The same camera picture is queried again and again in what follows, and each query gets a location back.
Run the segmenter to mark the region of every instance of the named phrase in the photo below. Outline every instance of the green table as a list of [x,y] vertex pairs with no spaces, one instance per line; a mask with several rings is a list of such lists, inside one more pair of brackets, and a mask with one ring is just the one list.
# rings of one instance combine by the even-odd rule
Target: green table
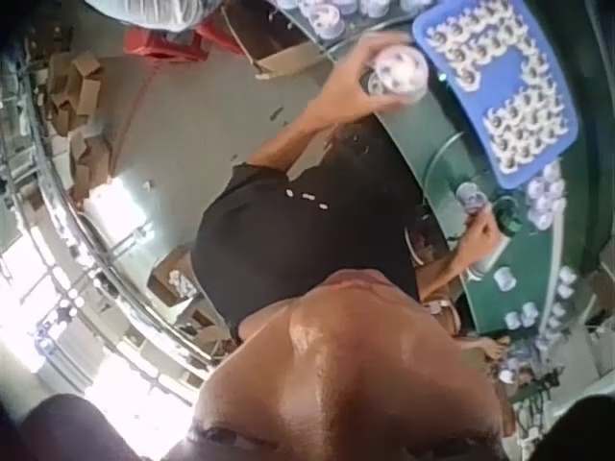
[[[571,6],[567,5],[564,14],[548,12],[549,18],[551,21],[559,21],[557,24],[562,32],[566,31],[570,25],[574,25],[576,31],[581,29],[578,32],[577,39],[582,37],[583,41],[591,43],[595,40],[595,37],[587,12],[582,7],[582,1],[577,0],[575,3]],[[534,14],[540,20],[539,12],[534,11]],[[290,13],[289,17],[304,30],[308,37],[316,42],[319,41],[313,36],[311,27],[298,12]],[[398,30],[409,31],[410,23],[396,24],[393,27]],[[559,50],[558,42],[553,37],[551,39],[552,46],[557,52]],[[330,58],[333,61],[338,61],[344,57],[351,46],[352,42],[350,41],[343,46],[334,47],[329,53]],[[574,96],[579,97],[580,93],[604,91],[606,74],[604,67],[599,65],[601,56],[598,47],[596,46],[593,52],[587,50],[582,57],[586,67],[589,65],[588,62],[591,63],[595,74],[593,77],[598,81],[586,81],[581,86],[575,86],[574,78],[569,78],[567,74]],[[501,195],[503,191],[497,186],[482,148],[478,144],[478,139],[465,119],[465,115],[461,112],[455,96],[447,88],[446,83],[439,83],[435,76],[432,80],[430,92],[418,104],[394,114],[382,115],[381,122],[397,144],[417,181],[423,187],[442,232],[446,237],[453,237],[461,235],[464,230],[465,214],[461,205],[455,199],[455,189],[459,184],[468,180],[476,182],[492,199]],[[604,101],[601,106],[602,110],[605,111]],[[590,181],[586,174],[588,171],[587,133],[583,131],[583,128],[585,127],[581,126],[581,135],[569,149],[569,152],[566,153],[563,162],[564,177],[568,182],[568,189],[571,192],[574,191],[565,218],[564,216],[557,217],[553,228],[545,232],[537,232],[530,223],[525,223],[494,268],[495,270],[504,265],[509,266],[518,280],[517,286],[511,292],[502,293],[492,274],[488,274],[481,281],[464,278],[465,292],[478,333],[484,334],[504,329],[505,314],[510,310],[520,310],[522,305],[529,301],[534,301],[543,311],[542,323],[544,324],[548,317],[548,307],[554,300],[560,264],[566,262],[572,264],[573,267],[579,267],[581,258],[587,257],[585,254],[587,252],[583,251],[581,240],[585,237],[586,232],[579,231],[585,230],[590,220],[587,209],[592,195],[589,186]],[[609,131],[613,133],[613,127],[611,124],[601,128],[601,133],[605,133],[602,143],[606,147],[609,142],[608,133]],[[465,134],[431,165],[435,153],[451,136],[460,131],[464,131]],[[604,194],[607,188],[608,185],[603,184],[602,187],[596,187],[596,190],[598,193]],[[527,209],[523,193],[515,191],[513,196],[518,199],[522,216],[525,216]],[[604,202],[612,204],[612,194],[610,199],[605,197]],[[568,228],[575,234],[574,238],[567,242],[568,253],[562,261],[562,250],[565,249],[564,235],[569,230]]]

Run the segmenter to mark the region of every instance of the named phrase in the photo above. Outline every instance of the black shirt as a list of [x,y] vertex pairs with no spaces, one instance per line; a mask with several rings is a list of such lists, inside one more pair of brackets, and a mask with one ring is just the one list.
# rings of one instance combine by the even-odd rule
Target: black shirt
[[235,338],[249,315],[340,269],[377,269],[418,299],[396,203],[327,163],[292,182],[278,170],[237,165],[203,216],[192,265]]

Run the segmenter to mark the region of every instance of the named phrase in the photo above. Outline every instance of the tray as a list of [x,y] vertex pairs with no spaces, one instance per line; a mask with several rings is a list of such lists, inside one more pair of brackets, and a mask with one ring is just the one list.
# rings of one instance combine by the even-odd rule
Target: tray
[[[498,157],[498,153],[492,144],[494,137],[492,137],[487,130],[484,117],[490,109],[503,108],[504,103],[506,103],[507,100],[510,101],[516,93],[518,94],[520,88],[534,88],[534,86],[524,82],[521,77],[521,64],[528,59],[527,56],[524,56],[516,45],[510,45],[502,56],[494,58],[487,65],[477,65],[477,70],[480,72],[480,87],[475,91],[467,91],[457,81],[456,77],[458,74],[449,64],[448,59],[444,54],[435,50],[428,43],[427,37],[427,32],[430,28],[435,28],[437,25],[446,22],[449,17],[459,17],[463,14],[464,9],[473,9],[479,5],[494,5],[496,3],[497,0],[488,0],[486,2],[479,2],[477,0],[445,1],[440,5],[422,12],[414,20],[412,32],[419,47],[428,55],[435,66],[446,74],[448,83],[453,88],[459,102],[466,111],[479,136],[498,183],[505,189],[514,189],[529,181],[539,173],[544,166],[561,156],[578,136],[578,118],[570,91],[555,58],[554,51],[545,38],[536,19],[529,12],[523,1],[508,1],[514,13],[520,15],[525,24],[527,24],[527,36],[535,40],[539,53],[544,54],[547,58],[550,67],[548,73],[553,76],[553,80],[556,83],[556,93],[559,95],[561,103],[563,103],[563,110],[559,115],[566,119],[568,132],[562,134],[555,143],[547,145],[540,154],[533,157],[532,161],[519,165],[518,169],[514,172],[503,171],[501,169],[500,158],[502,158],[502,154],[500,152],[500,156]],[[470,39],[478,38],[486,31],[495,31],[497,29],[499,28],[495,25],[487,26],[481,33],[471,34]]]

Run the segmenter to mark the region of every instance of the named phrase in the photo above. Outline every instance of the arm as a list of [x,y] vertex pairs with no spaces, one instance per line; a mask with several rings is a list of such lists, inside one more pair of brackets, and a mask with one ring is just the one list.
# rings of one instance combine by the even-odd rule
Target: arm
[[376,111],[391,110],[406,99],[399,95],[370,96],[360,85],[360,77],[370,60],[390,45],[407,43],[404,33],[378,33],[363,36],[357,46],[338,63],[320,94],[297,120],[275,139],[265,142],[246,163],[266,166],[286,173],[316,134],[337,124],[358,120]]
[[473,218],[454,252],[416,270],[416,285],[421,301],[493,252],[501,238],[491,206],[486,206]]

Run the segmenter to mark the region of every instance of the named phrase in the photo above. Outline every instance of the cardboard box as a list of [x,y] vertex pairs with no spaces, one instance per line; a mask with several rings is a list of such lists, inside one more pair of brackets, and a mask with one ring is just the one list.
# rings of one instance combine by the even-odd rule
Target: cardboard box
[[178,293],[175,286],[169,281],[169,275],[173,271],[179,271],[180,274],[192,282],[197,290],[199,289],[199,284],[192,271],[188,245],[182,245],[169,253],[152,270],[147,281],[147,287],[169,307],[186,299]]
[[257,3],[235,0],[223,5],[222,13],[237,44],[256,69],[258,79],[297,75],[326,58],[303,34],[301,38],[283,38],[280,29],[287,29],[285,24],[276,31],[269,12],[263,10],[273,7],[266,2]]
[[84,138],[75,133],[69,142],[73,199],[79,203],[89,191],[109,181],[111,150],[103,136]]
[[87,124],[98,108],[104,68],[90,52],[58,53],[49,60],[48,114],[58,135]]

